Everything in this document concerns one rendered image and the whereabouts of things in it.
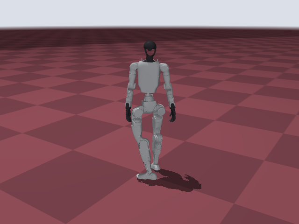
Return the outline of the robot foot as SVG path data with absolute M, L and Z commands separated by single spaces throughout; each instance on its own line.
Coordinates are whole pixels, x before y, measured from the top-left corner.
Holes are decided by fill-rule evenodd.
M 151 174 L 151 173 L 150 173 Z M 151 179 L 151 180 L 156 180 L 157 179 L 157 175 L 156 173 L 152 173 L 151 175 L 147 175 L 147 172 L 142 173 L 142 174 L 137 174 L 136 177 L 138 179 Z
M 151 164 L 151 168 L 154 169 L 154 170 L 160 170 L 160 167 L 158 164 Z

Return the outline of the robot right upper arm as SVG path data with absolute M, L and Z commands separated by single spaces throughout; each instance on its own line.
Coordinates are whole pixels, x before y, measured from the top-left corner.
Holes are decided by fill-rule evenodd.
M 159 63 L 159 66 L 160 70 L 163 72 L 163 78 L 165 82 L 164 89 L 171 90 L 169 66 L 165 63 Z

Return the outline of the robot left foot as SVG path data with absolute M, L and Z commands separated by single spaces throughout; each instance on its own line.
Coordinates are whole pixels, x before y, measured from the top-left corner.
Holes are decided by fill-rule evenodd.
M 150 173 L 151 174 L 151 173 Z M 157 175 L 156 173 L 152 173 L 151 175 L 147 175 L 147 172 L 142 173 L 142 174 L 137 174 L 136 177 L 138 179 L 151 179 L 151 180 L 156 180 L 157 179 Z

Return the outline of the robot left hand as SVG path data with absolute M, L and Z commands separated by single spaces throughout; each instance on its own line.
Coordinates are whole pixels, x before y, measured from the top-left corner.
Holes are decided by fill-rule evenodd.
M 126 119 L 127 119 L 127 121 L 128 122 L 131 122 L 131 111 L 130 111 L 130 109 L 131 109 L 131 107 L 129 107 L 129 103 L 126 103 Z

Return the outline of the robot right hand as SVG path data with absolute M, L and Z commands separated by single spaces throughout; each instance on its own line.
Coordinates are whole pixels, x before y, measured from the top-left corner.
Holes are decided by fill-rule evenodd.
M 176 112 L 175 112 L 175 105 L 172 103 L 171 104 L 171 107 L 170 107 L 170 109 L 171 109 L 171 114 L 170 114 L 170 116 L 172 115 L 172 118 L 169 120 L 170 122 L 174 122 L 175 121 L 175 119 L 176 119 Z

